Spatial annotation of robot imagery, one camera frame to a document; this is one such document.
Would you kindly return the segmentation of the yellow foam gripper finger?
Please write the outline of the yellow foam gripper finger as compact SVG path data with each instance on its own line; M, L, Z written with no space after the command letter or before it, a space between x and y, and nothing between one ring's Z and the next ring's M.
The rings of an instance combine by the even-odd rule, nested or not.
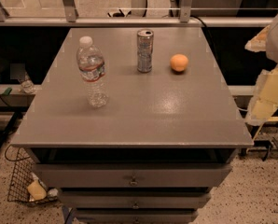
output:
M278 109L278 29L268 25L249 40L245 49L252 52L264 51L269 60L276 62L271 70L262 70L249 105L245 122L259 126L267 121Z

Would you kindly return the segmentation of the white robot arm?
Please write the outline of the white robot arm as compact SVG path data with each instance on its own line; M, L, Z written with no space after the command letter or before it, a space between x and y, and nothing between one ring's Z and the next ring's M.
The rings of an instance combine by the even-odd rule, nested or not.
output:
M254 94L247 107L245 122L260 126L278 109L278 14L244 48L253 52L265 51L267 58L276 62L271 71L262 70L257 77Z

